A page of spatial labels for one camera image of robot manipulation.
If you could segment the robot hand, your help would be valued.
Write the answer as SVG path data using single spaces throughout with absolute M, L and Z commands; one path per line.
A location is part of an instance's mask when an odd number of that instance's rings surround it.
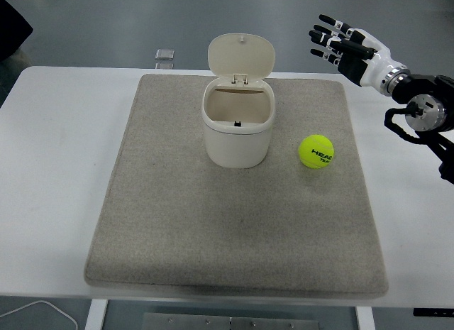
M 372 87 L 389 97 L 392 81 L 410 74 L 407 66 L 393 60 L 390 49 L 367 31 L 323 14 L 319 20 L 323 25 L 314 25 L 309 36 L 320 48 L 312 48 L 311 54 L 334 65 L 353 84 Z

